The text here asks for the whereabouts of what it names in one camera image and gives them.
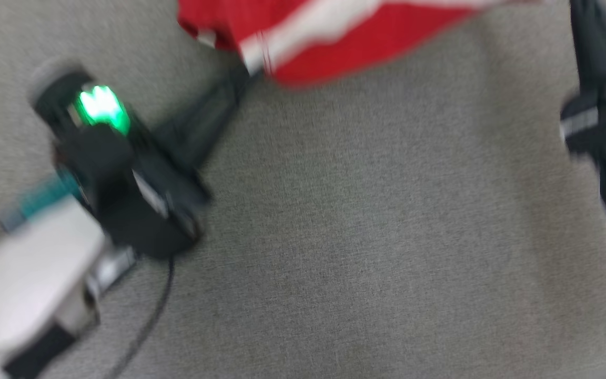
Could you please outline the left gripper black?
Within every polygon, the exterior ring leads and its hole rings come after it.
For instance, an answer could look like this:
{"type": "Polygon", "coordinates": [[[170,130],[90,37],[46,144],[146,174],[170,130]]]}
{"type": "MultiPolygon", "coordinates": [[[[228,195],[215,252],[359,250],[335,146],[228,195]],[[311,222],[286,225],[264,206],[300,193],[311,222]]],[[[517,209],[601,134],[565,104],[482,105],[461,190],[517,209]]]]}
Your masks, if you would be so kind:
{"type": "Polygon", "coordinates": [[[151,130],[80,63],[46,63],[32,75],[29,103],[53,135],[55,165],[67,171],[57,146],[71,132],[110,125],[127,137],[135,156],[127,194],[105,213],[91,213],[116,245],[157,260],[189,250],[199,240],[210,194],[199,179],[209,156],[252,82],[242,66],[231,69],[202,96],[151,130]],[[185,167],[176,158],[185,159],[185,167]]]}

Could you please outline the red white basketball jersey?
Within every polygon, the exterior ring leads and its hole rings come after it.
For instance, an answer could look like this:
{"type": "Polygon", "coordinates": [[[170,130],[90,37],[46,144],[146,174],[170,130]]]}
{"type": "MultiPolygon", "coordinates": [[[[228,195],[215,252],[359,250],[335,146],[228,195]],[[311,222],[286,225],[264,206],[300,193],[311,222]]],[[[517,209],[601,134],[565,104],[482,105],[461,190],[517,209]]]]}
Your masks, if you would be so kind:
{"type": "Polygon", "coordinates": [[[387,62],[486,10],[548,0],[176,0],[196,41],[289,86],[387,62]]]}

